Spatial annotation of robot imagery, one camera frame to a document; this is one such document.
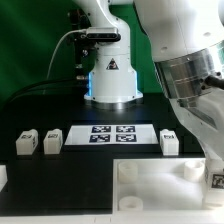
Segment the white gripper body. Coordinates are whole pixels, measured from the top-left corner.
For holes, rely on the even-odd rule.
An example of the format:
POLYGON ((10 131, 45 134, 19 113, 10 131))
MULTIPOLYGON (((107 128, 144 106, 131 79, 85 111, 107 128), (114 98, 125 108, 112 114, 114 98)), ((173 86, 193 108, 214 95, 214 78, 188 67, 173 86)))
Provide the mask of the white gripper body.
POLYGON ((179 122, 202 144, 224 160, 224 91, 213 89, 197 97, 195 107, 181 107, 177 100, 170 99, 179 122))

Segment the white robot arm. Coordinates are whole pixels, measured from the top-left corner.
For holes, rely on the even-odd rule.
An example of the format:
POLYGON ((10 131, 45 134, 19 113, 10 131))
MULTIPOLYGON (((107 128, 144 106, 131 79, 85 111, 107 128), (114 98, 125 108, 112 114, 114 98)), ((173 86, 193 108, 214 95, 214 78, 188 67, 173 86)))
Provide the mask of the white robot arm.
POLYGON ((142 96, 130 65, 130 30, 109 11, 133 3, 158 79, 180 123, 224 159, 224 26, 220 0, 73 0, 90 20, 97 60, 85 99, 124 105, 142 96))

